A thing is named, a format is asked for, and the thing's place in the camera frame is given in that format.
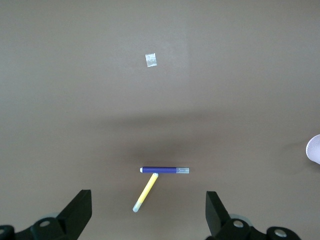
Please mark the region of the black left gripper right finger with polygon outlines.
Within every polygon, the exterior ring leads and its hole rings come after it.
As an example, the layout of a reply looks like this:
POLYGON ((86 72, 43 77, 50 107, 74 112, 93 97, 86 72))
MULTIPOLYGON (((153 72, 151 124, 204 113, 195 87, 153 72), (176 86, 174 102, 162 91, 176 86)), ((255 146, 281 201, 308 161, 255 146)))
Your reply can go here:
POLYGON ((239 217, 231 217, 217 192, 207 191, 205 198, 205 218, 211 233, 208 240, 298 240, 300 237, 292 230, 269 227, 265 233, 239 217))

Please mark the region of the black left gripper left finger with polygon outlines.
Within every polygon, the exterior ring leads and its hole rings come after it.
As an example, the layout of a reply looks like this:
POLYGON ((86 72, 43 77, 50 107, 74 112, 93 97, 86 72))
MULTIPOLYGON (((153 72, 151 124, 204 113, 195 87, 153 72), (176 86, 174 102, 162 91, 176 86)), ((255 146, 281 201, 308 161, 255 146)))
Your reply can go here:
POLYGON ((12 225, 0 226, 2 240, 77 240, 92 217, 92 191, 81 190, 56 216, 45 217, 16 232, 12 225))

